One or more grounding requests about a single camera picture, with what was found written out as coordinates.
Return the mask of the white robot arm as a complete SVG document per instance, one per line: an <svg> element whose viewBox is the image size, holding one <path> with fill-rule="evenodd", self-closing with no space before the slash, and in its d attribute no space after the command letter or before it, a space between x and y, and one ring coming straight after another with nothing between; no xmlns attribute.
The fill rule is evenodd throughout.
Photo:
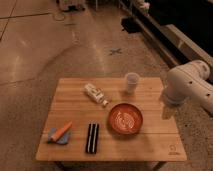
<svg viewBox="0 0 213 171"><path fill-rule="evenodd" d="M209 76L210 67L202 60L172 68L167 73L167 86L162 92L164 101L171 106L180 106L189 97L213 115L213 85L207 82Z"/></svg>

